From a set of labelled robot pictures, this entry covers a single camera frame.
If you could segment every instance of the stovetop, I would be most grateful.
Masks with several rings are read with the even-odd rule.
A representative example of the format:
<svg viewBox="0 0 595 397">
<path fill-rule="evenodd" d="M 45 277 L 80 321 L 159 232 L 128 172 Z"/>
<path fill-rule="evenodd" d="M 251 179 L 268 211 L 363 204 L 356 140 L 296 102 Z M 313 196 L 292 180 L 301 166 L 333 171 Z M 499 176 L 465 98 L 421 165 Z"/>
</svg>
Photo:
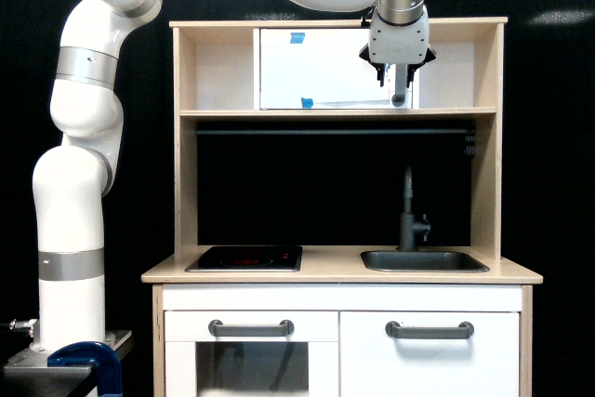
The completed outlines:
<svg viewBox="0 0 595 397">
<path fill-rule="evenodd" d="M 296 245 L 217 245 L 186 271 L 299 271 L 301 252 Z"/>
</svg>

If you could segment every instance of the sink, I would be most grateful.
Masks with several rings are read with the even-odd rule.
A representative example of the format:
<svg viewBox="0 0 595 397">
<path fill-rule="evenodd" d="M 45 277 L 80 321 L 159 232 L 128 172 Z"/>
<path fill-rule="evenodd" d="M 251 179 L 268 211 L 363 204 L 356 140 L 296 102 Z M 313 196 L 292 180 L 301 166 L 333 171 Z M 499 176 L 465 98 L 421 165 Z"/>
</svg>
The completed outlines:
<svg viewBox="0 0 595 397">
<path fill-rule="evenodd" d="M 377 271 L 446 271 L 481 273 L 489 271 L 479 260 L 454 251 L 364 251 L 364 265 Z"/>
</svg>

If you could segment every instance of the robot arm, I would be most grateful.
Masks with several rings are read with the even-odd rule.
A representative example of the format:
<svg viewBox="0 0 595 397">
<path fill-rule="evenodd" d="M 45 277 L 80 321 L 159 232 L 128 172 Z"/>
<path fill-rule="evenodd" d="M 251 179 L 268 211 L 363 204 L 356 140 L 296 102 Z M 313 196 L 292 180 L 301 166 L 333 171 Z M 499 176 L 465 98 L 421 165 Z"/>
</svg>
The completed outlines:
<svg viewBox="0 0 595 397">
<path fill-rule="evenodd" d="M 311 9 L 359 11 L 376 0 L 291 1 Z M 101 197 L 113 183 L 123 123 L 113 82 L 124 39 L 153 20 L 161 4 L 83 0 L 64 27 L 50 105 L 62 145 L 44 154 L 33 173 L 41 349 L 104 339 Z M 405 69 L 423 63 L 428 29 L 423 0 L 379 0 L 370 60 Z"/>
</svg>

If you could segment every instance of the silver joint ring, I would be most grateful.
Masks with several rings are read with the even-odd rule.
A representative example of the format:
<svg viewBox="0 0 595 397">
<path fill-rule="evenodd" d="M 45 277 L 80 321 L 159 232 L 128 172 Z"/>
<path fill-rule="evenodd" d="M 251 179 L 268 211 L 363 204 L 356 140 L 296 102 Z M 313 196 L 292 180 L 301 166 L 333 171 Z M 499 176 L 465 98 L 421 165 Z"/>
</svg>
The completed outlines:
<svg viewBox="0 0 595 397">
<path fill-rule="evenodd" d="M 380 0 L 378 15 L 393 25 L 409 25 L 417 22 L 424 12 L 424 0 Z"/>
<path fill-rule="evenodd" d="M 98 51 L 74 46 L 59 50 L 56 79 L 92 84 L 113 90 L 118 60 Z"/>
<path fill-rule="evenodd" d="M 120 16 L 123 18 L 129 18 L 129 19 L 139 18 L 139 17 L 147 14 L 149 11 L 151 11 L 151 8 L 155 5 L 155 2 L 157 2 L 157 0 L 143 0 L 142 3 L 136 8 L 132 8 L 127 11 L 114 10 L 113 12 L 117 16 Z"/>
<path fill-rule="evenodd" d="M 39 253 L 39 279 L 43 281 L 81 281 L 103 274 L 103 248 L 97 250 Z"/>
<path fill-rule="evenodd" d="M 103 198 L 103 197 L 105 197 L 107 195 L 107 193 L 112 188 L 112 184 L 113 184 L 113 169 L 112 169 L 112 165 L 110 165 L 109 160 L 101 152 L 96 151 L 94 149 L 85 148 L 85 147 L 83 147 L 82 149 L 86 150 L 87 152 L 89 152 L 92 155 L 94 155 L 95 157 L 97 157 L 105 165 L 105 172 L 106 172 L 106 174 L 108 176 L 108 179 L 105 182 L 105 188 L 103 188 L 103 191 L 101 192 L 101 197 Z"/>
</svg>

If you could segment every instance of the gray handle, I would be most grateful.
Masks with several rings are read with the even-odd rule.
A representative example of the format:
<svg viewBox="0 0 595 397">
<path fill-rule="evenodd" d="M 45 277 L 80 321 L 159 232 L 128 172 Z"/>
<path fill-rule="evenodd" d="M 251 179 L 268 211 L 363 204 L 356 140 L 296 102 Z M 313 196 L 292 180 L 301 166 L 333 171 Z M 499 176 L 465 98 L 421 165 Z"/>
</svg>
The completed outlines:
<svg viewBox="0 0 595 397">
<path fill-rule="evenodd" d="M 387 335 L 399 339 L 469 339 L 475 328 L 467 321 L 458 327 L 401 327 L 396 321 L 386 325 Z"/>
<path fill-rule="evenodd" d="M 294 324 L 282 320 L 279 325 L 224 325 L 213 320 L 208 331 L 213 337 L 287 337 L 294 333 Z"/>
</svg>

